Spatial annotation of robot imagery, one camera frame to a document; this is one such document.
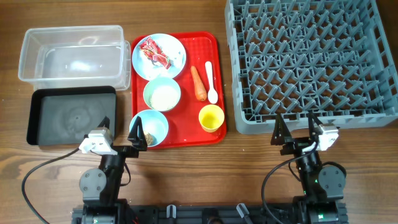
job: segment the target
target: white plate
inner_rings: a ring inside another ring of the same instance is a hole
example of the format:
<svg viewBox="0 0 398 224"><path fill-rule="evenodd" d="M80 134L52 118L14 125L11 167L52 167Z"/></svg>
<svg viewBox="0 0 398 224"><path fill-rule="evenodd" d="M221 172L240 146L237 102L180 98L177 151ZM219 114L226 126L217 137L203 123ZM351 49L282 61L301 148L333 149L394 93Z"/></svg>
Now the white plate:
<svg viewBox="0 0 398 224"><path fill-rule="evenodd" d="M142 53L139 46L148 38L151 37L156 44L162 49L171 62L169 69L164 68L162 65L153 65L152 62ZM185 65L187 53L184 46L175 37L167 34L152 34L143 38L132 52L131 62L135 71L139 76L146 80L153 80L156 77L176 77Z"/></svg>

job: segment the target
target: white bowl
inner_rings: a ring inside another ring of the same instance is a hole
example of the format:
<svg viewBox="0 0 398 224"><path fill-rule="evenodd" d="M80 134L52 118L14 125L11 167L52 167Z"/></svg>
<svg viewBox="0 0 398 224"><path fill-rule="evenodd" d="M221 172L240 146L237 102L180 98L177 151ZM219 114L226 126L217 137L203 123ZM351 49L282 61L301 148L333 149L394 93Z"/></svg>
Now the white bowl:
<svg viewBox="0 0 398 224"><path fill-rule="evenodd" d="M144 101L153 110L161 112L169 111L177 105L180 98L180 86L172 78L155 78L147 83L144 88Z"/></svg>
<svg viewBox="0 0 398 224"><path fill-rule="evenodd" d="M153 65L152 62L141 52L139 46L148 38L151 37L156 44L162 49L172 61L172 66L165 69L163 66ZM187 53L181 42L168 34L152 34L143 38L135 46L132 55L131 63L137 74L145 80L151 81L157 77L176 77L184 68L187 60Z"/></svg>

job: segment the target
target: yellow cup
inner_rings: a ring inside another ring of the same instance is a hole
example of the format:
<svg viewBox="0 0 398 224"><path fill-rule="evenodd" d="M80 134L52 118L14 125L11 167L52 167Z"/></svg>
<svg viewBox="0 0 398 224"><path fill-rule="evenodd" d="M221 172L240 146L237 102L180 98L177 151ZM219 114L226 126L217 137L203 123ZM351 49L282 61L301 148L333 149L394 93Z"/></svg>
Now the yellow cup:
<svg viewBox="0 0 398 224"><path fill-rule="evenodd" d="M205 131L213 133L224 123L224 111L216 105L204 106L199 112L199 122Z"/></svg>

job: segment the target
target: wooden table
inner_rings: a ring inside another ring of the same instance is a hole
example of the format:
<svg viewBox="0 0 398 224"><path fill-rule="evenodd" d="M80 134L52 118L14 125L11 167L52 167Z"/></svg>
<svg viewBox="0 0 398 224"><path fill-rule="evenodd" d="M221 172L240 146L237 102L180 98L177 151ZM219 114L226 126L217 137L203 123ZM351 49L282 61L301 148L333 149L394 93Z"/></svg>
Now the wooden table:
<svg viewBox="0 0 398 224"><path fill-rule="evenodd" d="M398 57L397 1L379 1L390 48ZM0 3L0 222L40 223L21 194L21 181L37 164L71 151L30 146L25 135L32 86L17 77L25 31L33 27L119 24L133 41L152 33L206 30L219 42L226 98L228 133L221 143L149 151L128 159L132 182L120 191L132 205L203 205L261 202L261 183L277 164L289 158L270 146L270 134L245 136L236 131L231 92L231 61L226 43L225 1L100 1L5 0ZM128 143L130 91L118 92L120 134ZM393 223L398 220L398 123L385 128L345 129L323 161L347 168L345 199L351 223ZM305 136L307 131L294 132ZM80 152L33 173L27 194L50 223L70 223L73 207L82 205L78 181L82 172L97 167L100 158ZM301 185L284 167L266 187L270 202L289 202L302 194Z"/></svg>

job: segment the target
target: plastic dish rack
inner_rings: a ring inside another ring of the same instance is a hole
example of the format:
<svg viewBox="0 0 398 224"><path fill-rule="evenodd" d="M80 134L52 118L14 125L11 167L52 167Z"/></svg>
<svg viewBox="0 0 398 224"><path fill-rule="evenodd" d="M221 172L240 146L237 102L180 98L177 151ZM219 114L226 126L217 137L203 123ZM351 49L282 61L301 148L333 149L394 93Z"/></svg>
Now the plastic dish rack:
<svg viewBox="0 0 398 224"><path fill-rule="evenodd" d="M397 70L375 0L229 0L236 129L270 133L281 113L306 128L308 111L341 128L398 118Z"/></svg>

